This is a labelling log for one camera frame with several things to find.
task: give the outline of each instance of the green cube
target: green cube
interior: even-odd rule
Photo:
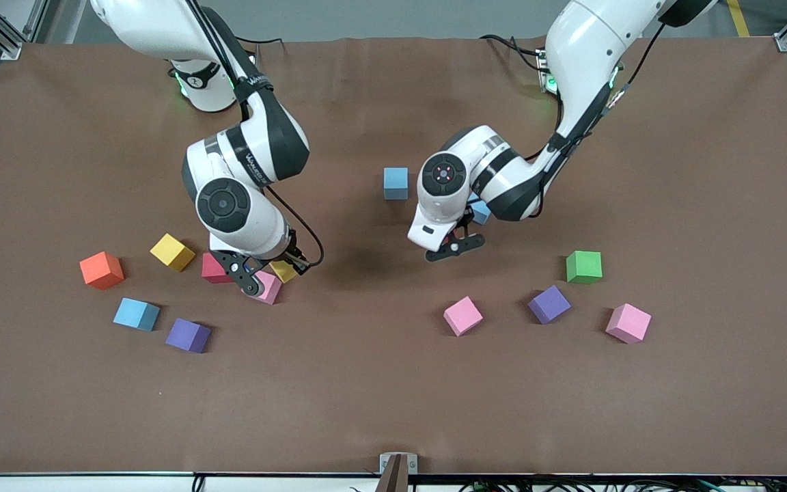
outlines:
[[[596,251],[573,251],[566,258],[566,281],[593,284],[603,278],[603,264]]]

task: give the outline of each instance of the gray floor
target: gray floor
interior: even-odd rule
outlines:
[[[287,0],[240,2],[205,0],[227,20],[238,36],[262,40],[324,41],[338,38],[422,37],[477,38],[494,33],[517,38],[545,34],[568,0]],[[766,35],[787,22],[787,1],[740,0],[753,35]],[[53,13],[49,42],[84,44],[119,43],[113,32],[96,18],[86,0],[62,0]],[[646,32],[653,32],[650,25]],[[702,18],[666,37],[733,37],[731,13],[719,3]]]

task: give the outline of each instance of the yellow cube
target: yellow cube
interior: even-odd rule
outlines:
[[[288,280],[299,275],[293,269],[293,265],[288,264],[288,262],[271,262],[269,265],[271,265],[272,271],[275,272],[282,284],[287,284]]]
[[[190,260],[196,256],[196,253],[168,234],[150,249],[150,254],[174,271],[184,270]]]

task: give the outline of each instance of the light blue cube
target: light blue cube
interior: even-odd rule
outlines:
[[[385,168],[385,200],[409,199],[409,169],[407,167]]]
[[[470,193],[468,202],[472,202],[472,200],[478,200],[478,195]],[[484,222],[487,222],[488,218],[491,217],[491,210],[488,208],[488,204],[478,200],[478,202],[471,203],[469,206],[472,206],[472,220],[484,226]]]
[[[146,332],[154,329],[156,317],[160,308],[146,302],[123,298],[118,314],[115,314],[115,323],[125,327],[138,328]]]

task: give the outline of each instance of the cube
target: cube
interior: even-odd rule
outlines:
[[[543,325],[551,323],[552,320],[571,308],[569,301],[563,297],[557,286],[551,286],[546,292],[540,293],[534,300],[527,303],[527,307],[534,312],[536,318]]]
[[[271,273],[265,271],[257,271],[253,274],[257,280],[263,283],[263,293],[259,296],[252,296],[251,299],[257,299],[259,302],[265,304],[275,304],[275,298],[278,297],[278,290],[281,289],[281,280]]]
[[[472,299],[466,296],[446,309],[445,320],[456,336],[461,336],[482,320],[481,312],[472,304]]]
[[[179,349],[202,354],[212,330],[178,318],[166,337],[166,345],[177,346]]]
[[[619,305],[612,312],[612,319],[606,326],[606,333],[624,343],[640,343],[646,338],[646,330],[651,320],[652,315],[630,304]]]
[[[385,168],[385,200],[409,199],[409,169],[407,167]]]
[[[150,249],[150,254],[174,271],[184,270],[196,256],[196,253],[169,234],[163,236],[163,239]]]
[[[115,323],[125,327],[138,328],[146,332],[154,329],[160,308],[141,300],[123,298],[115,314]]]
[[[297,277],[299,274],[296,273],[292,264],[288,264],[288,262],[271,262],[269,266],[272,267],[272,271],[275,272],[276,276],[278,276],[278,280],[281,280],[282,284],[287,284],[290,280],[293,280],[294,277]]]
[[[82,260],[79,265],[84,276],[84,284],[99,290],[115,286],[124,279],[120,261],[105,251]]]
[[[596,251],[573,251],[566,258],[566,281],[593,284],[603,278],[603,264]]]
[[[215,259],[215,255],[210,253],[202,254],[202,277],[212,284],[226,284],[234,282],[232,278],[227,275],[227,271]]]
[[[473,200],[478,200],[478,202],[469,205],[472,206],[472,220],[484,226],[484,222],[487,222],[488,218],[491,217],[491,210],[488,208],[488,204],[479,199],[478,195],[475,193],[469,194],[468,202],[472,202]]]

